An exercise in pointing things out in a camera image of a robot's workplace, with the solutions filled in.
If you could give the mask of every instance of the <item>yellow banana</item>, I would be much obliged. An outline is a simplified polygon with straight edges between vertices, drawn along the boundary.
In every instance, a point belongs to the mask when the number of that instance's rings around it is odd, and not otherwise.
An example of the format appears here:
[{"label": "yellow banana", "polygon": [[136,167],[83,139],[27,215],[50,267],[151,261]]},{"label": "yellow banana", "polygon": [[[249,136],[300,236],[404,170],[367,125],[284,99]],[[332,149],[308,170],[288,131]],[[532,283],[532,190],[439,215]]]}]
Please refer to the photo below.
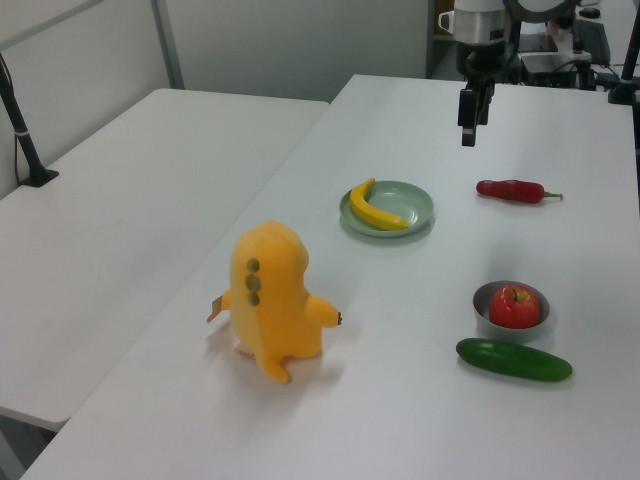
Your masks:
[{"label": "yellow banana", "polygon": [[362,185],[358,185],[351,190],[349,194],[349,203],[353,213],[361,220],[373,225],[380,230],[402,230],[409,228],[411,225],[400,215],[381,210],[367,202],[367,194],[376,182],[374,178],[370,178]]}]

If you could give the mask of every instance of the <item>red apple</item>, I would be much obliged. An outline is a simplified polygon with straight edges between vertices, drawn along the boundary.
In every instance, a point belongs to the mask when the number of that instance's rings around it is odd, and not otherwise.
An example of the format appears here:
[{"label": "red apple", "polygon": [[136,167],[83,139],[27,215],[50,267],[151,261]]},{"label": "red apple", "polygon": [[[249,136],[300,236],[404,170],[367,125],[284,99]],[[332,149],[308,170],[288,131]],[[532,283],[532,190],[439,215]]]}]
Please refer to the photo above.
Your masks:
[{"label": "red apple", "polygon": [[501,287],[489,307],[492,323],[506,328],[530,328],[540,323],[540,303],[535,292],[511,283]]}]

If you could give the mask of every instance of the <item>bowl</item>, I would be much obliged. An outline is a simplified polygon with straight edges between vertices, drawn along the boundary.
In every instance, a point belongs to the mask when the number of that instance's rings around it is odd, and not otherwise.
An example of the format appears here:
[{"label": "bowl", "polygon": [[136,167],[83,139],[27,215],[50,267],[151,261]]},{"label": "bowl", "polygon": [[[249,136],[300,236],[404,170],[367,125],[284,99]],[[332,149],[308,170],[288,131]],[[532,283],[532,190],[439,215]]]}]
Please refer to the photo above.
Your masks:
[{"label": "bowl", "polygon": [[[540,304],[540,323],[530,328],[507,328],[492,323],[489,319],[491,300],[498,289],[508,284],[518,284],[530,288],[538,296]],[[547,298],[531,285],[515,281],[490,282],[481,286],[473,295],[473,309],[478,322],[478,329],[489,338],[507,342],[526,343],[542,335],[548,328],[549,302]]]}]

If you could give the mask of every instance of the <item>plush toy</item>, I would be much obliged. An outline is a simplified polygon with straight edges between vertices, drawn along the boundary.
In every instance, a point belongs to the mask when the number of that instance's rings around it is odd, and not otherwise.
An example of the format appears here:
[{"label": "plush toy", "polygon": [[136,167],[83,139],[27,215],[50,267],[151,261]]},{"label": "plush toy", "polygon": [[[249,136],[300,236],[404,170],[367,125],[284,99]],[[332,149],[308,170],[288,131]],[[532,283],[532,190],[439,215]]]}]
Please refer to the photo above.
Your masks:
[{"label": "plush toy", "polygon": [[230,310],[240,351],[249,349],[260,369],[286,383],[284,357],[312,357],[322,349],[322,327],[342,323],[340,313],[304,287],[309,254],[300,238],[270,220],[237,241],[231,257],[231,288],[214,300],[213,320]]}]

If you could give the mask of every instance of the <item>cucumber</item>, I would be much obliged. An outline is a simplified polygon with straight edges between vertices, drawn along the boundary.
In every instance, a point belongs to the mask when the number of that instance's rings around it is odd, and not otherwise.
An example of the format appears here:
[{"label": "cucumber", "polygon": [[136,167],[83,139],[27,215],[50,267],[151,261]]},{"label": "cucumber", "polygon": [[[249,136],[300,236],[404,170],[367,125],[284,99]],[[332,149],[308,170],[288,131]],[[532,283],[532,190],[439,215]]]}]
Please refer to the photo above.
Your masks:
[{"label": "cucumber", "polygon": [[466,338],[456,352],[473,366],[514,377],[559,382],[573,373],[569,362],[550,353],[499,340]]}]

